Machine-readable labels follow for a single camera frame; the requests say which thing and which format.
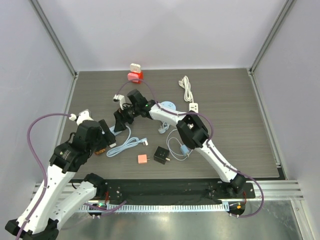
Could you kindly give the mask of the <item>black cube adapter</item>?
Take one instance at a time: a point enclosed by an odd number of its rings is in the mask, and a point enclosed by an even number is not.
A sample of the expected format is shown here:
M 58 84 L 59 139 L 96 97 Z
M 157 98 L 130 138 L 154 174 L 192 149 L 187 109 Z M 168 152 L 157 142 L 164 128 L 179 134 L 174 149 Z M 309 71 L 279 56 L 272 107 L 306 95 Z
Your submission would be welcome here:
M 153 154 L 153 159 L 156 162 L 165 165 L 166 162 L 170 161 L 169 154 L 170 151 L 168 149 L 158 146 L 155 153 Z

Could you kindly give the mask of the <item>blue usb charger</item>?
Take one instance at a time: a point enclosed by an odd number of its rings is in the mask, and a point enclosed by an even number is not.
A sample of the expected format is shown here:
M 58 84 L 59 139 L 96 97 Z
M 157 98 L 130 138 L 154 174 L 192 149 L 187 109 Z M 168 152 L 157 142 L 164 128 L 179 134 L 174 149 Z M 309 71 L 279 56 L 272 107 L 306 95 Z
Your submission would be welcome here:
M 181 153 L 184 157 L 189 157 L 190 155 L 190 150 L 188 149 L 188 147 L 184 144 L 180 147 Z

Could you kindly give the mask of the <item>round blue socket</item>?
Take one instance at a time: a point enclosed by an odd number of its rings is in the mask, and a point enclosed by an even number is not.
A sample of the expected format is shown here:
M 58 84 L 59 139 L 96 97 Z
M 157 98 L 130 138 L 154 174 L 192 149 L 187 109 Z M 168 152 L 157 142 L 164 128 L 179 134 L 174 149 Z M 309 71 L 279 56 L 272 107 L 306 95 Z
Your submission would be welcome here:
M 176 110 L 176 105 L 171 101 L 163 101 L 160 103 L 163 107 Z

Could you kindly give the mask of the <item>red brown cube adapter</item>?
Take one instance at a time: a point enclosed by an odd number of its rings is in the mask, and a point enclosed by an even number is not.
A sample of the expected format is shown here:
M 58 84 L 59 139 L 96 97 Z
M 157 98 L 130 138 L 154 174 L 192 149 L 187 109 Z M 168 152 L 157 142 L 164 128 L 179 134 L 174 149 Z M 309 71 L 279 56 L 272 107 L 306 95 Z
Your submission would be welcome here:
M 95 151 L 94 154 L 98 156 L 98 155 L 101 155 L 101 154 L 103 154 L 105 152 L 106 152 L 106 148 L 103 148 L 103 149 Z

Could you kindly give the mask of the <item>pink plug adapter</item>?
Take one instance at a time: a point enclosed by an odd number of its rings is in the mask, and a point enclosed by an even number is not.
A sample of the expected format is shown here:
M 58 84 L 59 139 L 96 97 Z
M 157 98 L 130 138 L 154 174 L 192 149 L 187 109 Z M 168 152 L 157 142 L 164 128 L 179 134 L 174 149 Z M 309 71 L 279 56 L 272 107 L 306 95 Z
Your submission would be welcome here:
M 140 154 L 137 156 L 137 162 L 139 165 L 147 164 L 150 158 L 146 154 Z

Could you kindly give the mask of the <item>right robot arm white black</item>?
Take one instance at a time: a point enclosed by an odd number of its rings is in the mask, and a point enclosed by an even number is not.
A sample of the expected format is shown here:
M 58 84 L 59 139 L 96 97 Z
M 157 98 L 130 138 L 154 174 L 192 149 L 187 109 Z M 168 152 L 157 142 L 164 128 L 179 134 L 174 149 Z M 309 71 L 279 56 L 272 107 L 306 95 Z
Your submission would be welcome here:
M 130 103 L 126 103 L 125 97 L 115 94 L 113 101 L 119 104 L 114 112 L 114 132 L 121 132 L 132 124 L 136 117 L 165 122 L 174 126 L 186 147 L 200 153 L 218 173 L 225 185 L 226 194 L 231 198 L 237 198 L 244 191 L 246 177 L 234 169 L 233 166 L 216 149 L 212 136 L 200 119 L 200 114 L 194 111 L 181 112 L 165 107 L 155 100 L 147 100 L 137 89 L 127 95 Z

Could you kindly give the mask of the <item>white charger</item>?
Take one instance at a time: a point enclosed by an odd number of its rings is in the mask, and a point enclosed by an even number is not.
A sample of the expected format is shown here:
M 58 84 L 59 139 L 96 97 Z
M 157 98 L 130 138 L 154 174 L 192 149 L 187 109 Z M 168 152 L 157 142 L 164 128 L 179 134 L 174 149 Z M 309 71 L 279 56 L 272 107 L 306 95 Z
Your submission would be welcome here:
M 114 148 L 117 144 L 116 143 L 112 143 L 109 145 L 110 148 Z

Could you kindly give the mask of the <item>light blue power strip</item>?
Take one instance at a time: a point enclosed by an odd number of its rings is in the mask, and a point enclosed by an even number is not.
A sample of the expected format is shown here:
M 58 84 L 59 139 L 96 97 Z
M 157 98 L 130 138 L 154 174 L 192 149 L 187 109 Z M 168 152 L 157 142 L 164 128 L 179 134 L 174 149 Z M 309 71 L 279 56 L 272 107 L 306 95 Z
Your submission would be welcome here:
M 110 127 L 109 130 L 115 136 L 117 136 L 121 133 L 121 131 L 115 131 L 115 126 Z

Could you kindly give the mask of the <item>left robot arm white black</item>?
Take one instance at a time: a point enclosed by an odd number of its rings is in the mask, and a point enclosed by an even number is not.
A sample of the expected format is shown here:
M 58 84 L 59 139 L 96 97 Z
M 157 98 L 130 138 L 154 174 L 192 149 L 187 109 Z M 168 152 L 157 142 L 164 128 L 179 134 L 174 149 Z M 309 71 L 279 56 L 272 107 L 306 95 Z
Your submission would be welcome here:
M 18 240 L 55 240 L 79 207 L 106 195 L 106 180 L 89 173 L 74 192 L 57 202 L 65 186 L 92 153 L 99 153 L 115 142 L 105 120 L 80 123 L 69 140 L 54 149 L 45 178 L 29 206 L 20 217 L 9 220 L 5 230 Z

